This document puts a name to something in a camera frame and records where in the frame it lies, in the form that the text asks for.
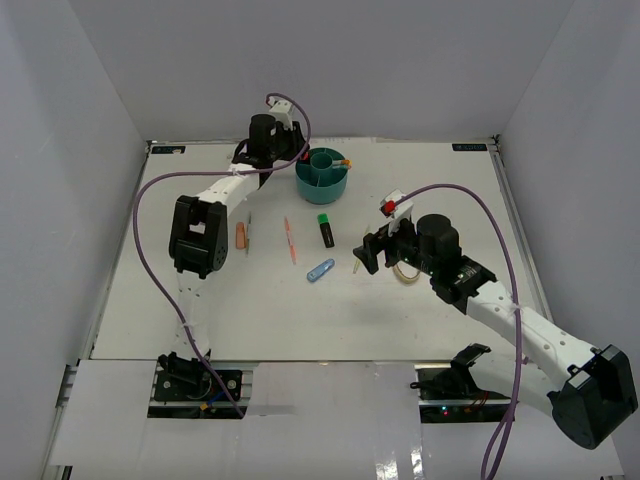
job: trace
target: red object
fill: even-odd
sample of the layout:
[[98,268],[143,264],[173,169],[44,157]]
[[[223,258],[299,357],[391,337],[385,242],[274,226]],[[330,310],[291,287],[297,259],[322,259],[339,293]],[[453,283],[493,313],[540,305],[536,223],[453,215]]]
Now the red object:
[[382,207],[382,213],[384,213],[385,215],[391,215],[395,209],[396,209],[396,202],[394,202],[393,200],[389,200]]

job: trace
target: black label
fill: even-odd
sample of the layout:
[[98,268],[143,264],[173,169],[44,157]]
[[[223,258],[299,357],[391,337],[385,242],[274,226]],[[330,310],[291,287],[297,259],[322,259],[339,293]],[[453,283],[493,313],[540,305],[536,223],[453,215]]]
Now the black label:
[[487,145],[484,143],[452,143],[454,152],[486,152]]
[[151,153],[169,154],[169,153],[184,153],[187,147],[183,146],[156,146],[151,149]]

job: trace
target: green container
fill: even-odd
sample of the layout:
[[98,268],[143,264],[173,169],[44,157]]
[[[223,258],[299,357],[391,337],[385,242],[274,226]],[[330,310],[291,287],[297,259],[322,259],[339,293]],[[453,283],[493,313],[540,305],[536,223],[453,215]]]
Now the green container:
[[344,156],[330,148],[313,148],[309,150],[309,156],[309,163],[296,164],[298,192],[316,205],[335,202],[347,186],[349,169],[332,164],[335,160],[344,160]]

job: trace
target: gray wall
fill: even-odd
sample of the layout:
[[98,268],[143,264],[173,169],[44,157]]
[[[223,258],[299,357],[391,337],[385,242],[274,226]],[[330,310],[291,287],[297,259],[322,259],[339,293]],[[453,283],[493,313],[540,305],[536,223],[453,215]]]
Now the gray wall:
[[572,0],[71,0],[145,139],[246,135],[263,95],[319,135],[501,132]]
[[[575,2],[504,132],[558,324],[631,358],[640,387],[640,6]],[[640,413],[614,435],[640,479]]]
[[66,0],[0,1],[0,478],[37,478],[144,144]]

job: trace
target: white table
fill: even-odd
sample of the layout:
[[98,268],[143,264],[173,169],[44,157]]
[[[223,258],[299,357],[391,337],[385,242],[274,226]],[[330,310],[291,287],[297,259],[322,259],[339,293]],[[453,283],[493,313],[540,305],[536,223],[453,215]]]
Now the white table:
[[[454,152],[450,143],[385,142],[376,139],[320,139],[316,146],[339,150],[353,161],[345,194],[334,204],[315,206],[296,191],[294,170],[275,173],[229,218],[230,254],[203,292],[210,302],[210,340],[216,360],[439,360],[472,342],[512,357],[513,347],[485,326],[444,304],[426,276],[410,287],[390,269],[353,274],[352,249],[367,225],[385,223],[380,200],[395,188],[410,192],[431,183],[459,183],[489,205],[515,262],[521,303],[534,303],[514,229],[489,152]],[[184,154],[150,155],[143,183],[184,170],[225,170],[234,145],[188,144]],[[169,291],[177,274],[168,254],[176,199],[195,195],[212,178],[165,180],[152,187],[140,209],[144,251]],[[478,205],[456,191],[428,192],[414,199],[414,217],[441,213],[460,232],[463,251],[509,283],[495,233]],[[252,214],[251,250],[234,248],[235,224]],[[324,247],[316,216],[329,215],[336,246]],[[284,232],[289,218],[298,253],[294,266]],[[335,268],[315,284],[306,273],[332,257]],[[93,359],[154,359],[168,353],[176,315],[142,269],[131,228],[111,285]]]

